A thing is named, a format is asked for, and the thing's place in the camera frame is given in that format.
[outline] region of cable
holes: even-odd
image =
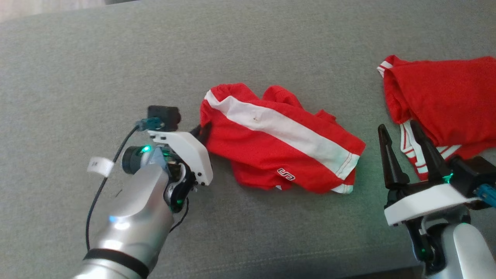
[[[186,197],[186,211],[184,213],[184,215],[181,217],[181,220],[179,220],[179,222],[177,222],[172,228],[171,230],[169,231],[169,233],[171,233],[175,228],[177,228],[185,219],[186,215],[187,215],[187,212],[189,210],[189,199]]]
[[[119,146],[119,149],[117,149],[117,153],[114,156],[114,159],[112,160],[112,162],[114,162],[114,163],[117,162],[117,159],[119,158],[119,155],[121,154],[122,150],[124,149],[124,146],[125,146],[127,140],[132,136],[132,134],[134,134],[134,132],[136,132],[136,130],[138,130],[138,128],[139,128],[138,126],[134,126],[134,128],[131,130],[131,132],[129,132],[129,134],[127,134],[127,136],[125,137],[125,139],[121,143],[121,146]],[[100,196],[102,189],[103,189],[103,186],[105,186],[106,182],[107,182],[107,177],[105,177],[102,180],[102,184],[100,184],[100,187],[98,188],[98,191],[96,192],[95,198],[93,199],[93,202],[91,203],[90,210],[88,211],[88,217],[86,218],[86,249],[88,251],[90,250],[90,236],[89,236],[90,233],[89,232],[90,232],[91,214],[93,213],[93,209],[95,208],[96,201],[98,200],[98,197]]]

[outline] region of green led light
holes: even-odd
[[[148,152],[150,150],[152,150],[152,147],[149,146],[149,145],[146,145],[145,147],[143,147],[143,149],[141,150],[141,152]]]
[[[446,183],[449,183],[449,181],[451,180],[452,177],[453,177],[453,173],[451,173],[450,175],[444,176],[443,179]]]

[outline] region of white stripe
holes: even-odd
[[[413,146],[410,144],[410,138],[405,133],[405,129],[404,129],[405,124],[409,124],[409,122],[407,121],[403,124],[400,124],[400,130],[401,130],[400,150],[403,153],[407,153],[407,152],[413,150]]]
[[[446,158],[450,157],[453,153],[455,153],[460,147],[462,147],[462,146],[461,145],[453,145],[450,148],[448,148],[446,151],[441,153],[441,156],[444,159],[446,159]]]
[[[421,168],[417,168],[417,172],[418,173],[426,173],[426,172],[428,172],[427,166],[423,166]]]
[[[207,92],[205,100],[227,119],[252,131],[261,131],[276,137],[314,158],[342,180],[348,177],[360,158],[273,109],[244,103],[233,96],[219,102],[211,90]]]
[[[384,78],[384,69],[381,67],[377,67],[377,71],[379,71],[379,74]]]
[[[439,151],[439,153],[444,152],[447,148],[448,148],[447,146],[436,147],[436,149]]]
[[[424,159],[424,155],[422,154],[422,147],[420,147],[420,145],[415,140],[415,137],[413,136],[413,131],[410,122],[411,120],[407,120],[405,123],[403,123],[405,127],[405,131],[402,130],[401,133],[406,132],[405,137],[408,138],[407,142],[412,146],[415,152],[415,156],[417,157],[417,162],[415,163],[415,166],[420,167],[426,164],[426,160]]]
[[[340,194],[350,194],[351,192],[353,192],[353,185],[341,184],[332,190]]]
[[[393,67],[393,64],[389,63],[388,61],[384,61],[380,65],[383,66],[384,68],[388,68],[388,69]]]
[[[415,151],[410,151],[410,152],[407,152],[407,153],[405,153],[405,155],[406,155],[408,158],[410,158],[410,159],[411,159],[411,158],[415,157]]]

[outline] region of couch cushion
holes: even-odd
[[[101,177],[148,105],[179,106],[187,131],[207,90],[271,84],[311,112],[325,109],[368,145],[349,196],[236,184],[212,156],[214,181],[190,195],[184,223],[150,276],[339,278],[412,266],[405,227],[388,227],[377,140],[389,119],[375,70],[407,60],[496,55],[490,1],[139,1],[44,14],[0,25],[0,270],[4,278],[63,278],[85,255],[84,224]],[[149,142],[134,136],[130,144]],[[414,177],[407,159],[401,165]],[[486,157],[496,163],[495,152]],[[94,237],[128,179],[111,175]],[[494,210],[473,213],[493,251]]]

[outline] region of white label tag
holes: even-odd
[[[113,167],[114,167],[114,162],[112,162],[107,158],[91,157],[87,171],[96,172],[105,177],[108,177]]]

